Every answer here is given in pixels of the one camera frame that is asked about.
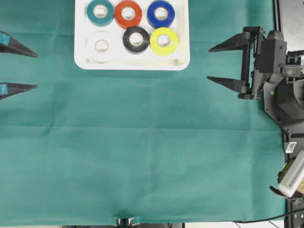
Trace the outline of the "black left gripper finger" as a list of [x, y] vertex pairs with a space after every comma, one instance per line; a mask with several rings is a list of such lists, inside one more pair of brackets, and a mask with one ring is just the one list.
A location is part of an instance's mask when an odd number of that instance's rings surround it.
[[31, 49], [18, 42], [10, 34], [4, 31], [0, 32], [0, 52], [34, 57], [34, 58], [38, 57], [38, 54], [36, 54]]
[[37, 87], [37, 85], [1, 82], [0, 99], [4, 99], [19, 93], [28, 92], [30, 90], [37, 89]]

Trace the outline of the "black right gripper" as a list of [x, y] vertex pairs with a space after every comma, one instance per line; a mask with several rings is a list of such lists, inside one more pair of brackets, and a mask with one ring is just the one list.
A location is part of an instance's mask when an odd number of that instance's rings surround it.
[[242, 50], [241, 79], [207, 76], [207, 79], [238, 93], [239, 99], [259, 99], [264, 83], [278, 84], [299, 79], [299, 51], [287, 51], [281, 31], [267, 36], [262, 27], [244, 27], [243, 32], [212, 47], [209, 52]]

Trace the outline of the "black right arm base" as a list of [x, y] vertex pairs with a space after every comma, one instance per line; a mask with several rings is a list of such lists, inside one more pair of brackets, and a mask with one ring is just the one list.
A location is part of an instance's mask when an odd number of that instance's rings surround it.
[[264, 83], [264, 110], [286, 133], [304, 133], [304, 81]]

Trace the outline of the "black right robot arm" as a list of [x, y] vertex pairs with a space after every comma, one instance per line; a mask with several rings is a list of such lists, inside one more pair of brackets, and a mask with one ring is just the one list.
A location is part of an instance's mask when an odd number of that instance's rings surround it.
[[242, 68], [239, 80], [208, 76], [212, 82], [238, 93], [239, 99], [257, 100], [264, 83], [278, 84], [283, 78], [298, 79], [302, 70], [303, 50], [287, 51], [283, 33], [272, 30], [264, 35], [262, 27], [244, 27], [236, 34], [214, 46], [209, 52], [241, 50]]

